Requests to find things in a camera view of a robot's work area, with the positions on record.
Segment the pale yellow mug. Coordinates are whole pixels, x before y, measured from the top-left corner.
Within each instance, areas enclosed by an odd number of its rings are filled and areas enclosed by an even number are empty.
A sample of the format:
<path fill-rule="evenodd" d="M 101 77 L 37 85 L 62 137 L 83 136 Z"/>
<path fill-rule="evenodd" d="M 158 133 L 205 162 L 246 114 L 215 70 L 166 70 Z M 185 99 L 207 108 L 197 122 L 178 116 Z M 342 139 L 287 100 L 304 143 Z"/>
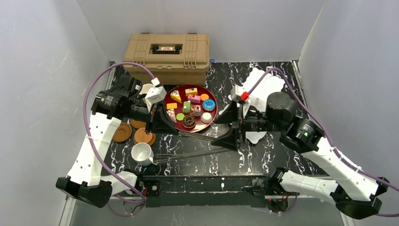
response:
<path fill-rule="evenodd" d="M 152 88 L 155 88 L 155 86 L 154 85 L 152 85 L 152 84 L 144 84 L 143 86 L 142 86 L 142 89 L 141 89 L 141 91 L 140 91 L 140 93 L 139 93 L 139 95 L 138 95 L 138 99 L 143 99 L 143 98 L 145 98 L 146 97 L 146 95 L 148 94 L 148 92 L 150 91 L 150 89 L 152 89 Z"/>

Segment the white triangular cake slice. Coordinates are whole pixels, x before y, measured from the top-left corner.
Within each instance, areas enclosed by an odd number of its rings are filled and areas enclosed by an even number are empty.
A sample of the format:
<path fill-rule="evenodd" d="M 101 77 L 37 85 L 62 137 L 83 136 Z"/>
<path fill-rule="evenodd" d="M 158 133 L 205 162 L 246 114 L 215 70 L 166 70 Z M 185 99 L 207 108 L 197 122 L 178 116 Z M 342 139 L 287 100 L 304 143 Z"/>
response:
<path fill-rule="evenodd" d="M 174 109 L 168 109 L 167 110 L 167 114 L 170 117 L 171 121 L 173 123 L 177 123 L 177 119 L 176 119 L 176 113 Z"/>

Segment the green round macaron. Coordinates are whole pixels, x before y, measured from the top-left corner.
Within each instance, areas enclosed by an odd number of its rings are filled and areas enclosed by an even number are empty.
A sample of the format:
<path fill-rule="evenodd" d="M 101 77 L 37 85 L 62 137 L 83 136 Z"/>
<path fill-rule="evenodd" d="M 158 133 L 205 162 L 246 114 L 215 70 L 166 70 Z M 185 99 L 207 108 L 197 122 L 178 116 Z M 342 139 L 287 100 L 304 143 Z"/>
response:
<path fill-rule="evenodd" d="M 184 113 L 178 113 L 178 114 L 176 115 L 176 120 L 177 120 L 177 121 L 183 121 L 183 120 L 184 120 L 184 117 L 185 117 L 185 114 L 184 114 Z"/>

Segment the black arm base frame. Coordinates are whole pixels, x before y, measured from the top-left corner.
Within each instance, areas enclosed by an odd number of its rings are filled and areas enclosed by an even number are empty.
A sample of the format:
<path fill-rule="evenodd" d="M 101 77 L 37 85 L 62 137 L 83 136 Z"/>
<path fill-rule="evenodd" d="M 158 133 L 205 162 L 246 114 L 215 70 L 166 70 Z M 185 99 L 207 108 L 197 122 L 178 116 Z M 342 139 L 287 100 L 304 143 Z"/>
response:
<path fill-rule="evenodd" d="M 146 197 L 149 208 L 249 206 L 283 212 L 295 197 L 268 176 L 141 176 L 135 188 Z"/>

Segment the light wooden coaster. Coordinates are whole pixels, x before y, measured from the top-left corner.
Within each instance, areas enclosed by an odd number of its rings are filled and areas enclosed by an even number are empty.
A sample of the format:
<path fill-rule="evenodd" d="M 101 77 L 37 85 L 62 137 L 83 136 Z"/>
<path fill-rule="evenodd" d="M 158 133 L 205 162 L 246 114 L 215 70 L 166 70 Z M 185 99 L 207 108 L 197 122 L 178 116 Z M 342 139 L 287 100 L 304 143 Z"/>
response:
<path fill-rule="evenodd" d="M 139 128 L 136 130 L 134 134 L 134 143 L 146 143 L 148 145 L 153 145 L 156 140 L 156 135 L 149 132 L 145 132 L 145 128 Z"/>

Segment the white three-tier cake stand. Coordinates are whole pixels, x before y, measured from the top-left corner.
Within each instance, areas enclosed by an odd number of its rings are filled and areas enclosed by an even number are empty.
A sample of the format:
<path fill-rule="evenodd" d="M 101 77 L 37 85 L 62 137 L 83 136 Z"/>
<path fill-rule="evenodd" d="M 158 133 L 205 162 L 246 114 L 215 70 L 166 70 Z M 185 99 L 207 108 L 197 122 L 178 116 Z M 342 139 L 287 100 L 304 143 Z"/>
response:
<path fill-rule="evenodd" d="M 244 91 L 249 91 L 256 82 L 265 73 L 263 70 L 253 68 L 249 76 L 246 78 L 242 85 L 234 85 L 231 94 L 242 94 Z M 283 79 L 278 76 L 268 73 L 263 77 L 261 82 L 257 85 L 255 90 L 249 95 L 246 104 L 244 105 L 244 115 L 249 116 L 250 113 L 254 113 L 254 110 L 250 110 L 249 107 L 253 106 L 258 111 L 264 112 L 266 109 L 267 97 L 274 92 L 281 92 L 285 86 Z"/>

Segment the white round cake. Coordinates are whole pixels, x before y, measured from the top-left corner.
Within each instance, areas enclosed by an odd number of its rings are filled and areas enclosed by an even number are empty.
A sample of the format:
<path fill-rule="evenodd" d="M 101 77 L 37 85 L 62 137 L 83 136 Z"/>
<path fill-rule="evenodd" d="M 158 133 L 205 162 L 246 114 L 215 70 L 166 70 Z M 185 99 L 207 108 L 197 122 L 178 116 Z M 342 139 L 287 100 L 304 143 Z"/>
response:
<path fill-rule="evenodd" d="M 213 116 L 211 115 L 211 113 L 209 113 L 209 112 L 205 112 L 205 113 L 203 113 L 202 115 L 201 115 L 201 121 L 204 123 L 204 124 L 209 124 L 209 123 L 211 123 L 212 122 L 212 120 L 213 120 Z"/>

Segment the round red tray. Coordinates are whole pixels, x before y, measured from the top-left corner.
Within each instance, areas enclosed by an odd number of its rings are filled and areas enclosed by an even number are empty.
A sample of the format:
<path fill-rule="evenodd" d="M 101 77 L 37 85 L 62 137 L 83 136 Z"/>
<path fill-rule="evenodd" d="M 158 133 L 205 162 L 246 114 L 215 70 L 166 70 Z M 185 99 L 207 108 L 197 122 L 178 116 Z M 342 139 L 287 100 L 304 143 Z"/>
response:
<path fill-rule="evenodd" d="M 177 86 L 167 92 L 164 101 L 178 130 L 199 132 L 210 126 L 217 115 L 215 96 L 202 86 Z"/>

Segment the black tongs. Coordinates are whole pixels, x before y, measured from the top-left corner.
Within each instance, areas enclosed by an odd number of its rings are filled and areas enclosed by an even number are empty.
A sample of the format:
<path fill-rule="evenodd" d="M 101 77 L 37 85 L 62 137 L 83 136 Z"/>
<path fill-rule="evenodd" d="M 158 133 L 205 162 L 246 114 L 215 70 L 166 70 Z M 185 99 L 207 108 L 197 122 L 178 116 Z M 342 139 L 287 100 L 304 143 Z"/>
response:
<path fill-rule="evenodd" d="M 232 151 L 211 145 L 211 141 L 215 138 L 207 134 L 186 131 L 180 131 L 178 135 L 163 135 L 155 151 L 154 162 L 160 164 Z"/>

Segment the pink rectangular cake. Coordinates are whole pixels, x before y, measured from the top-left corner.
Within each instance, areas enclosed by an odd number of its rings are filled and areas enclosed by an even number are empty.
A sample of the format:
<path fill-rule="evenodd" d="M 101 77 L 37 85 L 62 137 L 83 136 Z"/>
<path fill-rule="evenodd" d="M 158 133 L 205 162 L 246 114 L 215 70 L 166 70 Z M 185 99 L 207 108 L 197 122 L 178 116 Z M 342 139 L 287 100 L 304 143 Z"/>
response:
<path fill-rule="evenodd" d="M 194 104 L 200 104 L 201 103 L 201 97 L 199 95 L 194 95 L 194 94 L 190 94 L 187 97 L 188 101 L 190 101 L 191 103 Z"/>

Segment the chocolate donut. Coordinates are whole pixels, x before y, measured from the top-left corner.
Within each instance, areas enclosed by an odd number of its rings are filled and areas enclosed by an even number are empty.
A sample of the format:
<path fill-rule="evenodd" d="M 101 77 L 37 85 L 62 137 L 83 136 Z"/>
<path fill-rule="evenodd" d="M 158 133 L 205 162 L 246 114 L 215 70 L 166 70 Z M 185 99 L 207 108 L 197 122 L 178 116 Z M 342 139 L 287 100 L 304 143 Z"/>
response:
<path fill-rule="evenodd" d="M 196 126 L 196 119 L 193 115 L 185 115 L 182 124 L 185 128 L 194 128 Z"/>

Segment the tan plastic toolbox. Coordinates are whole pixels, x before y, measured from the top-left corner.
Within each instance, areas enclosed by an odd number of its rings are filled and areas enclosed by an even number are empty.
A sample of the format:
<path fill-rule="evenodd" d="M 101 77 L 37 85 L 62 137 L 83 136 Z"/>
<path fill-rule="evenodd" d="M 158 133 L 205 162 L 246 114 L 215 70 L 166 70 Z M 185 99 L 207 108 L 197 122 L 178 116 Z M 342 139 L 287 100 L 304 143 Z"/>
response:
<path fill-rule="evenodd" d="M 204 86 L 210 67 L 210 38 L 206 34 L 137 33 L 130 36 L 124 69 L 142 83 L 151 77 L 148 68 L 163 85 Z"/>

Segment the yellow rectangular cake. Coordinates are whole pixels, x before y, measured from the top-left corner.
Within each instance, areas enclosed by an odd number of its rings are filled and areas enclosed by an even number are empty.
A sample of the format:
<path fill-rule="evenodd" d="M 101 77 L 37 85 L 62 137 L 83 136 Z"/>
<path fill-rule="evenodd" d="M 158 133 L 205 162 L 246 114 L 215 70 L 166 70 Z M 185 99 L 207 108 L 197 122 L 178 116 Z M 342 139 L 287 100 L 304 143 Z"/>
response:
<path fill-rule="evenodd" d="M 198 89 L 197 88 L 188 88 L 185 89 L 185 95 L 188 97 L 189 95 L 197 95 Z"/>

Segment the orange round cookie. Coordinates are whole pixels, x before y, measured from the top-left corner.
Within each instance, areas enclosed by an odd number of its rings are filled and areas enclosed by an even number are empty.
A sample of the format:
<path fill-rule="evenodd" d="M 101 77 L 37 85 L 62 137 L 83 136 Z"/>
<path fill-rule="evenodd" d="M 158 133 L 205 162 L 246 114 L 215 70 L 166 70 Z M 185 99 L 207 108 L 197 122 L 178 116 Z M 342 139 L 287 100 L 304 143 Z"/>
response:
<path fill-rule="evenodd" d="M 200 99 L 201 99 L 201 101 L 205 101 L 205 100 L 209 99 L 209 95 L 208 94 L 201 94 L 200 95 Z"/>

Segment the orange square cake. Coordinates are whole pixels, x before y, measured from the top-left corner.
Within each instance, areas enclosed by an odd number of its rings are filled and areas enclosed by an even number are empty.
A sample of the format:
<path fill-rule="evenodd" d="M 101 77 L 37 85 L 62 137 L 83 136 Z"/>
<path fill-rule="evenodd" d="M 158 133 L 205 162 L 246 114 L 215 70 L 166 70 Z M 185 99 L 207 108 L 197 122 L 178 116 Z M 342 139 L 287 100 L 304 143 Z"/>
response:
<path fill-rule="evenodd" d="M 167 110 L 169 109 L 177 109 L 178 104 L 177 103 L 168 103 L 167 104 Z"/>

